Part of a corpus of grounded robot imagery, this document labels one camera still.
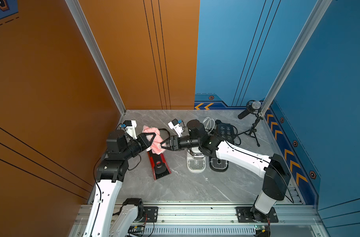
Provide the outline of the pink cloth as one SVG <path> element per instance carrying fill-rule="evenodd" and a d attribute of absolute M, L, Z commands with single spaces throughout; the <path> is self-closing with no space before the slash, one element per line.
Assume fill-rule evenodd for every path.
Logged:
<path fill-rule="evenodd" d="M 164 141 L 160 136 L 160 130 L 156 127 L 148 127 L 146 125 L 143 126 L 143 133 L 155 133 L 154 140 L 147 151 L 151 151 L 153 154 L 161 155 L 165 152 L 165 149 L 161 147 L 161 143 Z"/>

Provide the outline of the red coffee machine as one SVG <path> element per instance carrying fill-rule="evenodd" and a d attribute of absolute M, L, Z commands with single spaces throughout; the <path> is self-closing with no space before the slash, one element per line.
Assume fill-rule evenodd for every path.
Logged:
<path fill-rule="evenodd" d="M 154 154 L 152 151 L 147 152 L 150 165 L 152 168 L 153 179 L 158 180 L 164 176 L 171 174 L 170 168 L 166 162 L 164 154 Z"/>

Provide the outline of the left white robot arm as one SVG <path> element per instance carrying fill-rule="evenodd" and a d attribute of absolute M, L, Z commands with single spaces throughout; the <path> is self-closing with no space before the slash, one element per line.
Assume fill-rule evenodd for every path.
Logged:
<path fill-rule="evenodd" d="M 128 160 L 148 149 L 155 137 L 156 133 L 141 133 L 133 139 L 121 129 L 108 135 L 107 150 L 94 175 L 95 196 L 85 237 L 124 237 L 134 222 L 145 219 L 142 199 L 128 198 L 112 222 L 116 199 L 129 171 Z"/>

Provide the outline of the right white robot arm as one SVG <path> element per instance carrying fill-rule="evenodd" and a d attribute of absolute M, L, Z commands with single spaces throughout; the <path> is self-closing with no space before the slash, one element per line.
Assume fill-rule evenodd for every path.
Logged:
<path fill-rule="evenodd" d="M 263 179 L 262 190 L 250 209 L 255 222 L 268 222 L 270 211 L 277 201 L 283 201 L 291 179 L 290 171 L 281 155 L 257 154 L 228 142 L 225 138 L 211 135 L 204 124 L 193 119 L 187 123 L 187 136 L 170 136 L 160 143 L 170 151 L 198 148 L 205 156 L 214 157 L 241 166 Z"/>

